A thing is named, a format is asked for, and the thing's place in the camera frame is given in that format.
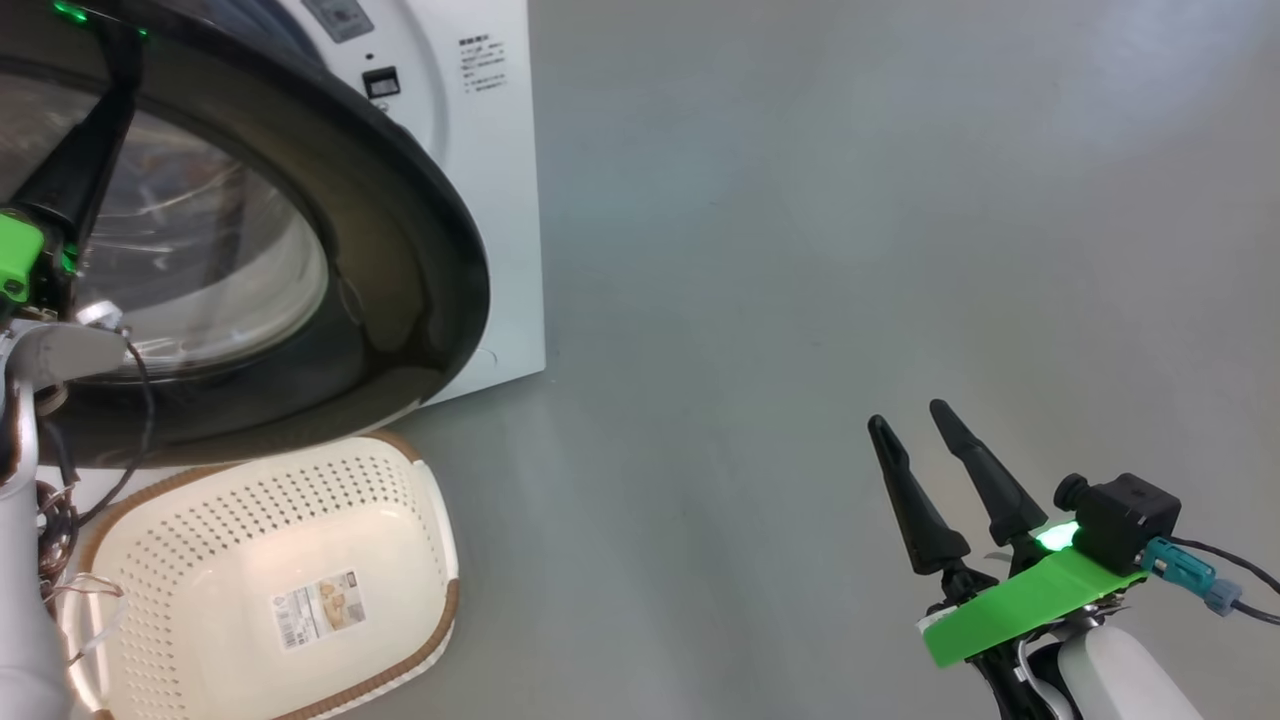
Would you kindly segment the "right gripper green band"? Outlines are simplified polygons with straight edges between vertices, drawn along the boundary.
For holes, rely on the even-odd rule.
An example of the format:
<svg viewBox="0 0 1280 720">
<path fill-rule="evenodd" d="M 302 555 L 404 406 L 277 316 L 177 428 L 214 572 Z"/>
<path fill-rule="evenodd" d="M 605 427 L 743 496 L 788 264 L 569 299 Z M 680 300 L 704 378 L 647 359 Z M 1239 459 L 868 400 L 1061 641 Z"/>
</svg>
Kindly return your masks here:
<svg viewBox="0 0 1280 720">
<path fill-rule="evenodd" d="M 932 661 L 937 667 L 975 669 L 1001 719 L 1085 717 L 1082 693 L 1068 689 L 1053 665 L 1068 639 L 1116 612 L 1124 592 L 1146 573 L 1116 575 L 1070 544 L 1044 547 L 1029 536 L 1047 523 L 1043 509 L 950 404 L 934 398 L 929 411 L 975 487 L 992 541 L 1009 546 L 1025 536 L 1015 543 L 1015 556 L 1027 561 L 1005 580 L 970 568 L 969 543 L 922 488 L 892 427 L 881 415 L 869 418 L 867 429 L 911 569 L 941 578 L 943 601 L 918 623 Z"/>
</svg>

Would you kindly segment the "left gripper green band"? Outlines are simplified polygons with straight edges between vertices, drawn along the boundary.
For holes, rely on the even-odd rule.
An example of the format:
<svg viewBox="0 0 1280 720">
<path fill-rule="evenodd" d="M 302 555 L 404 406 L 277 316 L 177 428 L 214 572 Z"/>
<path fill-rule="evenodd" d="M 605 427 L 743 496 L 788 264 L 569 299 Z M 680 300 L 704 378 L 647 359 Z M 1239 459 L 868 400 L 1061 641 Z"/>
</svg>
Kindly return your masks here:
<svg viewBox="0 0 1280 720">
<path fill-rule="evenodd" d="M 99 217 L 141 85 L 140 32 L 97 29 L 95 36 L 106 91 L 19 186 L 12 199 L 18 208 L 1 210 L 3 323 L 64 322 L 74 314 L 79 246 Z"/>
</svg>

